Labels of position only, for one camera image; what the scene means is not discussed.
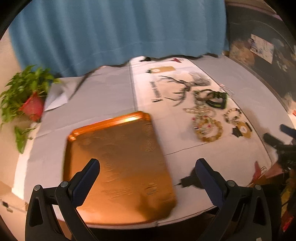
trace red object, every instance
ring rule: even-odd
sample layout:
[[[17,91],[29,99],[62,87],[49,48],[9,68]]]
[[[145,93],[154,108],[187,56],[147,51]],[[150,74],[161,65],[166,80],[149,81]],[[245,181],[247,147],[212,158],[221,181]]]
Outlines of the red object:
[[[252,179],[251,183],[258,180],[260,176],[261,176],[261,168],[259,167],[258,161],[255,161],[255,173],[253,175],[253,179]]]
[[[22,105],[20,111],[24,112],[32,121],[40,120],[43,113],[44,101],[34,92]]]
[[[285,232],[293,221],[294,216],[291,215],[288,211],[285,211],[283,216],[281,217],[281,228],[283,232]]]
[[[178,63],[181,63],[181,61],[177,58],[173,58],[171,61],[175,61],[175,62],[178,62]]]

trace red pot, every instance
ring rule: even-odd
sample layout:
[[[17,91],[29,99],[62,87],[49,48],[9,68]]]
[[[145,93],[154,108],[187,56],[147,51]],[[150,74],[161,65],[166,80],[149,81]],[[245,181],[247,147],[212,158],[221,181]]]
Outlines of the red pot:
[[[20,111],[24,112],[32,121],[40,120],[43,113],[44,101],[34,92],[22,105]]]

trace fabric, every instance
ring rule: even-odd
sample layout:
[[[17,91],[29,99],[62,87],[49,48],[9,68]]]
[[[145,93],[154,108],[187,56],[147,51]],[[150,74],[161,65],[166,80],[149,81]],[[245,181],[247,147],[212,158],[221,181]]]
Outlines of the fabric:
[[[33,0],[9,27],[22,66],[63,77],[135,56],[221,54],[224,0]]]
[[[130,69],[125,65],[96,70],[68,103],[44,112],[27,163],[24,200],[29,202],[37,184],[43,188],[59,185],[72,130],[132,113],[136,108]]]
[[[292,141],[290,136],[279,129],[281,124],[293,127],[286,110],[273,93],[243,66],[225,56],[219,56],[219,58],[204,56],[191,61],[216,80],[218,84],[222,84],[234,92],[232,99],[243,114],[248,117],[253,129],[261,139],[263,134],[268,132],[285,144]],[[275,149],[265,142],[263,144],[272,163],[276,163],[278,155]]]
[[[213,60],[212,65],[219,65],[221,64],[219,60],[223,57],[204,56],[198,58],[198,60],[202,62],[203,59],[209,58]],[[219,75],[218,72],[213,71],[205,73],[199,68],[198,61],[195,65],[186,58],[178,58],[181,63],[172,61],[174,58],[139,62],[143,58],[143,56],[140,56],[130,61],[137,105],[139,110],[149,113],[153,118],[153,128],[165,155],[178,200],[178,204],[171,215],[166,219],[157,221],[157,225],[160,226],[191,218],[213,206],[205,190],[195,186],[183,188],[178,185],[182,178],[190,175],[197,159],[204,158],[213,170],[220,172],[225,180],[234,180],[240,186],[247,186],[252,180],[256,160],[258,160],[260,167],[266,167],[267,169],[271,167],[272,163],[260,137],[255,131],[252,132],[251,139],[238,138],[232,135],[234,125],[226,123],[223,117],[226,110],[215,109],[216,115],[210,113],[215,120],[221,122],[223,134],[218,140],[207,143],[199,140],[194,132],[192,122],[194,114],[186,113],[183,110],[183,108],[192,108],[194,106],[193,90],[209,88],[220,91],[218,83],[224,84],[222,82],[224,79],[222,73],[223,75],[229,74],[229,72],[232,72],[231,68],[235,70],[236,65],[240,67],[239,64],[230,60],[230,63],[233,62],[235,65],[222,65],[228,72],[225,74],[225,72],[221,71]],[[146,73],[147,69],[157,68],[158,66],[173,66],[175,70],[161,72],[160,74]],[[182,92],[185,85],[169,82],[168,79],[161,80],[162,77],[160,76],[169,76],[176,80],[192,83],[193,77],[189,73],[196,73],[196,75],[210,80],[211,85],[205,87],[192,86],[190,90],[187,88],[184,94],[173,94],[173,92]],[[240,76],[245,77],[246,73],[248,71],[244,69]],[[249,81],[248,78],[239,80],[240,82],[237,85],[240,84],[241,88],[244,87],[245,82]],[[260,89],[253,89],[254,94],[257,93],[256,91],[260,93]],[[162,101],[154,102],[155,99],[162,99]],[[227,108],[240,109],[240,106],[229,98]],[[247,114],[242,113],[240,120],[249,123],[254,130],[252,121]],[[217,127],[207,137],[216,134]]]

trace potted plant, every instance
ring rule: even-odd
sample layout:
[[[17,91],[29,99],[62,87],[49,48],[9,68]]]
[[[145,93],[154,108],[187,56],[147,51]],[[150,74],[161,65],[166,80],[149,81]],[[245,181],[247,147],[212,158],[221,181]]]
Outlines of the potted plant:
[[[23,72],[13,76],[6,85],[9,88],[1,93],[1,127],[4,123],[22,115],[27,115],[34,122],[40,120],[49,86],[51,83],[59,83],[59,80],[49,73],[49,69],[37,68],[36,71],[32,71],[33,67],[34,65],[27,66]],[[23,151],[20,143],[25,146],[30,130],[15,127],[16,142],[20,152]]]

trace blue curtain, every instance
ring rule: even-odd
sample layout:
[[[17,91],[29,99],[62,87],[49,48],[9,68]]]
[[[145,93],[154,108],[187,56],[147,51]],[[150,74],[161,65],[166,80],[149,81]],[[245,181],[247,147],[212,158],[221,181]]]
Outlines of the blue curtain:
[[[136,56],[221,54],[224,0],[33,0],[9,27],[22,68],[64,77]]]

